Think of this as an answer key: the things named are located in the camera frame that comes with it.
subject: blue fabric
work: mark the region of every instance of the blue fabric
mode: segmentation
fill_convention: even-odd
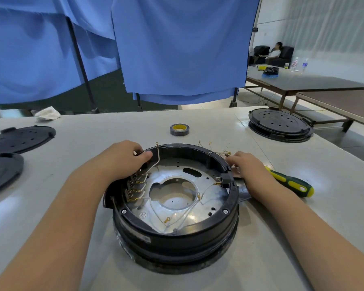
[[[74,29],[88,79],[120,68],[115,40]],[[82,83],[63,15],[0,9],[0,103],[45,99]]]
[[[112,0],[0,0],[0,8],[64,14],[83,29],[114,39],[111,6]]]
[[[113,0],[127,92],[178,104],[226,98],[244,87],[258,1]]]

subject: tabletop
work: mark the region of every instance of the tabletop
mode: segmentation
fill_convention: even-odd
[[[364,90],[302,92],[297,97],[364,123]]]
[[[277,78],[262,76],[263,72],[256,67],[248,67],[247,79],[260,81],[284,91],[323,91],[323,90],[364,90],[364,84],[332,76],[320,76],[310,73],[292,72],[279,68]]]
[[[317,135],[282,143],[248,128],[256,107],[62,116],[45,123],[54,139],[23,153],[24,172],[0,192],[0,273],[42,218],[71,171],[112,143],[130,139],[144,148],[198,144],[213,151],[251,152],[265,165],[312,184],[304,202],[364,252],[364,162]],[[184,137],[170,135],[189,125]],[[0,130],[38,124],[35,117],[0,119]],[[312,290],[273,217],[255,200],[240,204],[238,231],[224,256],[192,274],[163,275],[136,265],[119,246],[112,210],[99,205],[85,263],[83,291]]]

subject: screwdriver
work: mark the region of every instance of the screwdriver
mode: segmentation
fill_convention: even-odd
[[[311,197],[314,194],[314,188],[307,182],[294,178],[293,176],[286,176],[282,173],[273,171],[268,166],[266,169],[271,173],[271,175],[287,189],[293,191],[299,197]]]

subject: forearm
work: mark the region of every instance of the forearm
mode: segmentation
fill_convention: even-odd
[[[364,291],[364,254],[293,192],[276,185],[261,202],[286,235],[316,291]]]
[[[74,172],[0,276],[0,291],[77,290],[106,188]]]

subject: plastic bottle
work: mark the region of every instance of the plastic bottle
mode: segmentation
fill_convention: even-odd
[[[305,72],[307,65],[309,64],[309,58],[305,59],[305,62],[302,64],[302,73]]]
[[[299,71],[298,70],[298,60],[299,60],[299,57],[296,57],[295,60],[291,63],[291,72]]]

